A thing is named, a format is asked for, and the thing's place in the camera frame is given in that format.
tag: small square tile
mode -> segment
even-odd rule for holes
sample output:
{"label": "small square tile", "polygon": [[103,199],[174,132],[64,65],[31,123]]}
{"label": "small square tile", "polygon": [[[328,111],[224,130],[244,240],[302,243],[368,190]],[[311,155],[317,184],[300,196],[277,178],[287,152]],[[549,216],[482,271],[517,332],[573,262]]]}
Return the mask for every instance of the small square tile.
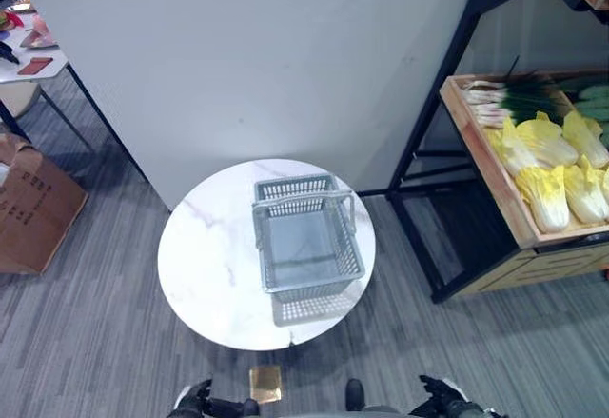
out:
{"label": "small square tile", "polygon": [[249,370],[249,395],[259,404],[282,400],[282,371],[279,366],[258,366]]}

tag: brown cardboard box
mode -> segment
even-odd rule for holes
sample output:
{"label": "brown cardboard box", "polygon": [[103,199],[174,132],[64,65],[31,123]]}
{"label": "brown cardboard box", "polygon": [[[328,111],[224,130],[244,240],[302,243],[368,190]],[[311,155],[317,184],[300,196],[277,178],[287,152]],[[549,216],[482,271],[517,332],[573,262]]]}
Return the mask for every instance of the brown cardboard box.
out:
{"label": "brown cardboard box", "polygon": [[87,194],[21,137],[0,134],[0,272],[40,273],[50,262]]}

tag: round table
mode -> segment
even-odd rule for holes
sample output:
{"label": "round table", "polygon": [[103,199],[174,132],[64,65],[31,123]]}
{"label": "round table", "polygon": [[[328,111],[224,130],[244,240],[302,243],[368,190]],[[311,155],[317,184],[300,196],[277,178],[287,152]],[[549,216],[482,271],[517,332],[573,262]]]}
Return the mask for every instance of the round table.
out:
{"label": "round table", "polygon": [[[287,159],[233,166],[210,176],[171,213],[159,245],[161,287],[191,329],[218,344],[271,350],[298,345],[341,321],[362,297],[374,268],[370,216],[355,196],[356,240],[365,275],[341,294],[282,304],[263,291],[252,219],[254,184],[326,173]],[[339,189],[349,189],[340,178]]]}

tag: white table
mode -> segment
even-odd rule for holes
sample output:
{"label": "white table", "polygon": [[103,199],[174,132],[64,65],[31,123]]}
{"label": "white table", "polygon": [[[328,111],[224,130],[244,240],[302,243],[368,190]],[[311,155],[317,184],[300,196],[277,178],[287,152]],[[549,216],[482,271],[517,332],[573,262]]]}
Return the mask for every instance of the white table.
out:
{"label": "white table", "polygon": [[[13,64],[6,59],[0,59],[0,83],[35,82],[36,80],[53,78],[68,64],[68,58],[57,46],[47,49],[26,49],[20,47],[23,39],[31,32],[33,27],[31,20],[33,16],[32,13],[20,14],[19,18],[23,21],[24,27],[10,30],[9,36],[2,40],[2,42],[12,47],[12,54],[19,60],[19,65]],[[53,58],[53,60],[34,75],[18,75],[17,72],[27,66],[32,57],[49,57]]]}
{"label": "white table", "polygon": [[[159,279],[169,305],[191,329],[231,348],[286,348],[331,329],[357,304],[376,254],[372,222],[357,196],[356,240],[365,267],[361,279],[342,294],[300,304],[281,304],[262,288],[252,221],[254,184],[319,173],[326,171],[285,159],[239,164],[207,178],[173,211],[159,245]],[[301,311],[305,304],[315,312]]]}
{"label": "white table", "polygon": [[[0,58],[0,84],[15,83],[15,82],[36,82],[36,81],[40,81],[40,80],[45,80],[45,79],[49,79],[49,78],[53,78],[53,77],[57,76],[63,68],[67,68],[70,75],[74,79],[74,82],[76,82],[76,85],[78,85],[78,88],[80,88],[80,90],[83,92],[83,94],[85,94],[85,97],[87,98],[88,102],[91,104],[93,109],[95,110],[95,113],[97,113],[97,116],[99,116],[99,118],[102,120],[102,122],[104,123],[104,126],[106,126],[106,128],[108,129],[108,131],[110,132],[112,137],[114,137],[114,140],[119,144],[119,146],[123,150],[123,153],[127,156],[128,160],[133,164],[133,166],[138,170],[138,172],[140,172],[142,177],[144,177],[144,180],[147,181],[147,177],[144,175],[144,173],[140,169],[140,166],[133,159],[133,157],[131,156],[131,153],[129,153],[129,151],[123,144],[123,141],[116,134],[116,132],[114,131],[114,128],[110,125],[110,123],[106,119],[106,116],[102,113],[100,108],[97,106],[97,103],[91,97],[87,88],[81,81],[80,77],[78,76],[78,74],[76,73],[74,68],[69,63],[67,56],[61,51],[61,49],[57,46],[49,47],[46,49],[26,49],[24,47],[20,47],[21,42],[23,42],[23,39],[25,39],[29,35],[30,30],[33,28],[33,24],[32,24],[33,16],[34,16],[33,13],[19,14],[19,18],[21,18],[21,21],[23,21],[24,27],[23,28],[17,27],[17,28],[14,28],[14,29],[8,31],[9,36],[6,37],[4,40],[2,40],[2,42],[4,42],[5,44],[9,45],[12,48],[12,54],[14,54],[17,57],[17,59],[19,60],[19,64],[17,65],[10,61],[7,61],[4,58]],[[42,70],[40,70],[38,73],[35,73],[33,75],[19,75],[17,72],[19,70],[21,70],[23,67],[25,67],[27,64],[29,64],[29,61],[31,60],[32,57],[51,57],[51,58],[53,58],[53,60],[49,64],[47,64]],[[66,124],[69,126],[69,128],[80,138],[80,140],[82,140],[85,143],[85,145],[89,148],[89,150],[93,151],[91,146],[88,144],[87,140],[85,140],[85,138],[78,131],[78,129],[76,129],[76,127],[73,126],[73,124],[66,117],[66,115],[61,111],[61,109],[59,109],[59,107],[57,107],[57,105],[52,101],[52,99],[50,99],[50,97],[44,92],[44,90],[42,90],[42,94],[43,94],[43,97],[47,100],[47,102],[50,103],[52,108],[66,122]],[[10,115],[10,112],[6,109],[4,104],[2,104],[1,99],[0,99],[0,119],[2,119],[2,121],[9,127],[9,130],[12,133],[20,135],[20,136],[24,137],[26,140],[28,140],[29,142],[31,142],[28,135],[19,127],[17,122]]]}

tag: striped carpet floor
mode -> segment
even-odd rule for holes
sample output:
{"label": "striped carpet floor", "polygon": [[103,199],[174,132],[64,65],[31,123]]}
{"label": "striped carpet floor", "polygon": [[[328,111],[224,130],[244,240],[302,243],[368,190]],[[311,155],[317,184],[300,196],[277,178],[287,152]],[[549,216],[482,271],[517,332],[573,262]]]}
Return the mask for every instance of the striped carpet floor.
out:
{"label": "striped carpet floor", "polygon": [[433,305],[382,197],[365,200],[378,239],[370,286],[337,327],[275,352],[208,342],[159,286],[167,209],[69,76],[44,85],[98,153],[43,100],[20,122],[90,199],[44,275],[0,275],[1,416],[164,418],[183,385],[209,375],[215,396],[245,398],[259,365],[280,365],[284,383],[263,416],[339,410],[350,376],[368,403],[409,411],[425,399],[421,373],[512,417],[609,416],[608,284],[593,274]]}

